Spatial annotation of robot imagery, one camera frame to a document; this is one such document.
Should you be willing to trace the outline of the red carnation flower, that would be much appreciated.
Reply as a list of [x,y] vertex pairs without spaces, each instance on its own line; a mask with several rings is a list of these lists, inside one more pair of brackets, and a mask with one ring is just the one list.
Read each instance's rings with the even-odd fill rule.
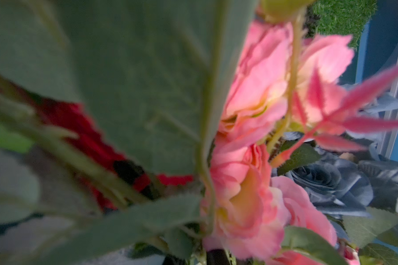
[[151,180],[145,171],[123,154],[105,143],[94,122],[76,103],[65,103],[52,99],[41,99],[35,109],[47,125],[56,125],[77,134],[76,138],[65,138],[73,147],[83,152],[106,170],[115,173],[137,192],[151,199]]

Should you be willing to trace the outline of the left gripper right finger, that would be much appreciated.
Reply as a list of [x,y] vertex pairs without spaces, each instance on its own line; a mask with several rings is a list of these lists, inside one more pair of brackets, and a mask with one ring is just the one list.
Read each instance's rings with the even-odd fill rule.
[[206,252],[206,265],[230,265],[225,250],[217,249]]

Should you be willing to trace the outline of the green artificial grass mat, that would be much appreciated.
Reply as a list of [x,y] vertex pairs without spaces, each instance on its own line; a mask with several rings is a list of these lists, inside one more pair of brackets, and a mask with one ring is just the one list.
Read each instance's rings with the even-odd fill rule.
[[378,9],[376,0],[319,0],[307,8],[307,37],[352,35],[349,46],[357,50],[364,26]]

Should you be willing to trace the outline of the grey blue artificial flower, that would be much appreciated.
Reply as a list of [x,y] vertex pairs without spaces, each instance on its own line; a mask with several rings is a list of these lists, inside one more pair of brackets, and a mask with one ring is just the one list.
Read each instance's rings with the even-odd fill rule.
[[368,206],[398,213],[398,162],[377,153],[382,133],[348,131],[346,138],[367,146],[353,160],[320,147],[320,159],[284,175],[307,191],[318,210],[331,216],[369,217]]

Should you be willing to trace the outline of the pile of pink roses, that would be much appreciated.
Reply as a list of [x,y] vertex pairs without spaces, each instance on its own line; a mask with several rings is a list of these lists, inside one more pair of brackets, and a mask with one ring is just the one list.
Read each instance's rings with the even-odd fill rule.
[[[349,36],[305,38],[309,1],[0,1],[0,265],[347,265],[325,214],[273,176],[308,139],[398,128],[361,109],[398,66],[339,86]],[[45,124],[83,107],[152,198]]]

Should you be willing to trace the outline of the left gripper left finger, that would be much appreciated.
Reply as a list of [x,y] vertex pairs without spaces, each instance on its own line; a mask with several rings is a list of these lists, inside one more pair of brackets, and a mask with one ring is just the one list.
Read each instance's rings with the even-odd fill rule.
[[179,265],[179,259],[172,255],[165,256],[162,265]]

